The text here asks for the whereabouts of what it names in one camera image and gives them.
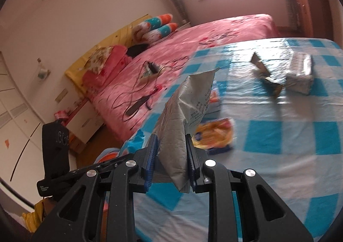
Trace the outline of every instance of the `wooden dresser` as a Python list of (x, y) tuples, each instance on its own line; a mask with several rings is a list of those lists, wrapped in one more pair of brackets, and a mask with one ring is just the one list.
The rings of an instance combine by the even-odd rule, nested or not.
[(333, 39), (329, 0), (296, 0), (297, 19), (304, 37)]

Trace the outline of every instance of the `white wardrobe door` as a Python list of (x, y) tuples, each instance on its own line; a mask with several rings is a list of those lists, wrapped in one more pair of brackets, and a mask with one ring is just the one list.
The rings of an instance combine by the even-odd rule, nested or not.
[(13, 120), (10, 120), (0, 129), (0, 177), (8, 184), (19, 156), (28, 140), (28, 137), (25, 136)]
[(30, 140), (40, 149), (43, 150), (42, 146), (42, 128), (43, 128), (43, 123), (40, 123), (33, 133), (32, 137)]
[(0, 116), (3, 115), (3, 114), (5, 114), (5, 113), (8, 114), (6, 108), (4, 107), (4, 105), (3, 105), (3, 104), (1, 103), (1, 101), (0, 101)]
[(26, 145), (14, 171), (11, 187), (32, 204), (42, 197), (37, 191), (37, 181), (44, 179), (42, 151), (31, 141)]
[(0, 59), (0, 75), (8, 75), (6, 66), (4, 62), (2, 61), (2, 59)]
[(0, 90), (8, 90), (14, 88), (11, 79), (6, 75), (0, 75)]
[(18, 108), (20, 108), (20, 106), (25, 105), (23, 98), (15, 89), (1, 91), (0, 92), (0, 99), (1, 99), (2, 103), (4, 104), (4, 106), (9, 111), (11, 111), (11, 113), (14, 114), (13, 116), (17, 115)]
[(33, 132), (40, 124), (38, 117), (31, 109), (27, 109), (18, 116), (15, 116), (14, 120), (28, 137), (32, 136)]

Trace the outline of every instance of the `blue checkered bedsheet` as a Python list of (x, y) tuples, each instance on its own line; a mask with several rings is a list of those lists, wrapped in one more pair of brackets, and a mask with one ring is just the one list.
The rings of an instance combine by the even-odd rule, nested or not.
[[(257, 52), (272, 74), (284, 77), (292, 51), (313, 56), (310, 96), (283, 90), (273, 101), (249, 63)], [(165, 102), (193, 73), (216, 67), (220, 112), (232, 117), (235, 148), (214, 156), (227, 168), (255, 169), (287, 203), (317, 241), (343, 206), (343, 51), (324, 39), (264, 39), (197, 51), (161, 97), (142, 130), (149, 137)], [(181, 194), (155, 183), (134, 195), (136, 230), (144, 241), (207, 241), (208, 194)], [(241, 227), (237, 224), (241, 237)]]

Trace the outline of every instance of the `bed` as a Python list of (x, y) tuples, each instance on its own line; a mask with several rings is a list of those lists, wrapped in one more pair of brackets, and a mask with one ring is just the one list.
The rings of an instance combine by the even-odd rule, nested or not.
[[(311, 94), (283, 90), (273, 101), (249, 62), (255, 51), (280, 77), (292, 51), (310, 53)], [(222, 108), (205, 120), (232, 117), (236, 140), (232, 151), (213, 159), (231, 170), (255, 169), (318, 241), (343, 206), (342, 65), (343, 51), (325, 39), (265, 39), (199, 50), (149, 112), (142, 124), (145, 142), (189, 74), (221, 67), (215, 80)], [(207, 241), (208, 210), (208, 194), (181, 194), (173, 183), (153, 183), (146, 195), (134, 194), (135, 226), (143, 241)]]
[[(101, 92), (91, 97), (106, 125), (121, 141), (129, 139), (154, 107), (161, 93), (178, 78), (183, 66), (195, 51), (215, 46), (279, 37), (269, 15), (249, 15), (201, 24), (176, 32), (163, 42), (136, 57)], [(142, 65), (151, 61), (164, 72), (143, 85), (137, 84)], [(145, 105), (131, 116), (124, 113), (139, 98), (151, 95)]]

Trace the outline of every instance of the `yellow package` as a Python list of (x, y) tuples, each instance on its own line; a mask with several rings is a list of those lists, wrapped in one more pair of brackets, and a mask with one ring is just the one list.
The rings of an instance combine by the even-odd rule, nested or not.
[(233, 120), (224, 118), (199, 124), (192, 141), (195, 147), (207, 150), (209, 155), (213, 155), (230, 150), (233, 138)]

